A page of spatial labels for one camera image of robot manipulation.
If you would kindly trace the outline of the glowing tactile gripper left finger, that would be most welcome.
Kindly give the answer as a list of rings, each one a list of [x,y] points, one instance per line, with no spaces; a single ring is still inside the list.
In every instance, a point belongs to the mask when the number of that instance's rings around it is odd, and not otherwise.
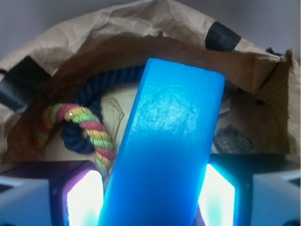
[[[2,226],[96,226],[103,178],[92,161],[34,161],[0,167]]]

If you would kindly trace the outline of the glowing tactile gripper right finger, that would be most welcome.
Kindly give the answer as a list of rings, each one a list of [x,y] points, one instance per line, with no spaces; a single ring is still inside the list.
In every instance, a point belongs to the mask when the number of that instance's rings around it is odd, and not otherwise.
[[[301,162],[293,154],[212,154],[197,226],[298,226]]]

